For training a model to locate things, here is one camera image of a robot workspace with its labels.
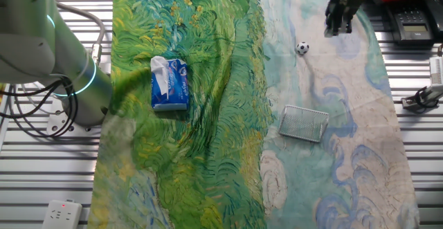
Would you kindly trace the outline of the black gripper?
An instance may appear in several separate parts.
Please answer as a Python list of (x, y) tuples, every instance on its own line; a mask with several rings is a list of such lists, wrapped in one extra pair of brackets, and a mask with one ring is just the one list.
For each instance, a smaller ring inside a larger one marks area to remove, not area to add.
[(352, 33), (352, 19), (359, 9), (359, 0), (329, 0), (325, 20), (325, 37), (334, 37), (341, 33)]

